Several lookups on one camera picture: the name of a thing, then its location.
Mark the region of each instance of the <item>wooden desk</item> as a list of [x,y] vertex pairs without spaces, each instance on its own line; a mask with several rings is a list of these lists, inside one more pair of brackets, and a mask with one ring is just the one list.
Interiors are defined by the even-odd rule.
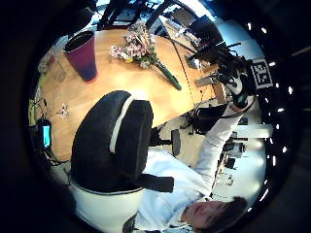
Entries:
[[[193,109],[188,80],[172,43],[161,37],[155,39],[159,59],[178,79],[182,90],[177,90],[156,67],[143,70],[137,63],[126,64],[112,59],[109,52],[112,45],[124,45],[125,30],[109,30],[95,33],[95,58],[98,77],[94,83],[84,83],[69,64],[61,51],[56,55],[67,72],[62,83],[53,77],[53,67],[41,84],[41,97],[48,103],[47,118],[52,122],[52,151],[59,160],[71,157],[71,148],[76,131],[90,108],[105,94],[113,90],[130,93],[143,92],[151,102],[154,111],[153,126],[184,114]],[[57,112],[62,104],[68,106],[68,116]]]
[[202,100],[209,99],[211,95],[216,95],[219,104],[226,103],[225,101],[225,88],[221,83],[196,87],[194,84],[195,80],[199,80],[208,74],[213,73],[218,69],[218,65],[212,65],[205,69],[204,71],[193,69],[189,66],[186,61],[185,55],[187,57],[196,53],[196,49],[192,46],[189,39],[186,39],[184,35],[180,35],[179,37],[175,37],[178,30],[173,26],[170,25],[167,20],[167,17],[159,16],[158,19],[160,20],[163,28],[165,29],[168,37],[172,40],[173,43],[176,44],[178,53],[181,55],[181,60],[186,70],[186,74],[188,76],[188,80],[190,81],[190,90],[193,102],[195,104],[201,102]]

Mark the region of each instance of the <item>computer screen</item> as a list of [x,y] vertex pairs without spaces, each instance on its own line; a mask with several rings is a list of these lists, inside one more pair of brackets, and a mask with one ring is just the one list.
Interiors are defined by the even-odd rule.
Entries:
[[176,9],[172,16],[184,26],[189,26],[195,21],[195,17],[184,8]]
[[216,24],[207,16],[198,18],[189,26],[189,29],[196,37],[207,40],[215,45],[223,40]]

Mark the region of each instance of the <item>desk surface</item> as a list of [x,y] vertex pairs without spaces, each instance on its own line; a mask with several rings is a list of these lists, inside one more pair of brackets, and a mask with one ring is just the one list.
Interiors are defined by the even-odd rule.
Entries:
[[[112,59],[109,52],[112,45],[124,45],[125,30],[108,30],[95,33],[95,58],[98,70],[94,83],[84,83],[69,64],[61,51],[56,55],[67,75],[62,83],[53,77],[53,67],[41,84],[41,96],[48,103],[47,118],[52,122],[52,151],[59,160],[71,157],[72,143],[76,131],[90,108],[105,94],[113,90],[130,93],[144,93],[154,111],[153,126],[177,117],[193,109],[191,93],[198,92],[194,80],[199,78],[184,73],[182,63],[172,43],[161,37],[155,39],[155,49],[161,62],[178,79],[182,90],[177,90],[154,66],[143,70],[137,63],[126,64],[123,60]],[[215,97],[212,86],[208,87],[204,99]],[[57,112],[62,104],[68,106],[68,116]]]

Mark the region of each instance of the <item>green stem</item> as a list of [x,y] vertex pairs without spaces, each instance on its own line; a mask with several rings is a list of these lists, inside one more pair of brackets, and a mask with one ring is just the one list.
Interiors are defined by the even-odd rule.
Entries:
[[178,83],[178,80],[175,78],[175,76],[173,76],[167,69],[166,67],[160,62],[157,61],[155,63],[155,66],[162,72],[162,74],[170,81],[172,82],[172,84],[178,89],[181,90],[182,87],[181,85]]

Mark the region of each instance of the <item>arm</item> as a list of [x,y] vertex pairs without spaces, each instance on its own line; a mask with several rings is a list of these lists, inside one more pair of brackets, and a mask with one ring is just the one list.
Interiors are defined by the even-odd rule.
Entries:
[[[230,106],[228,105],[223,116],[234,115],[236,113],[240,113],[241,111],[243,111],[243,109],[239,109],[234,104]],[[242,116],[220,118],[205,136],[194,171],[202,175],[204,181],[206,181],[211,187],[215,179],[218,160],[220,159],[223,146],[231,136]]]

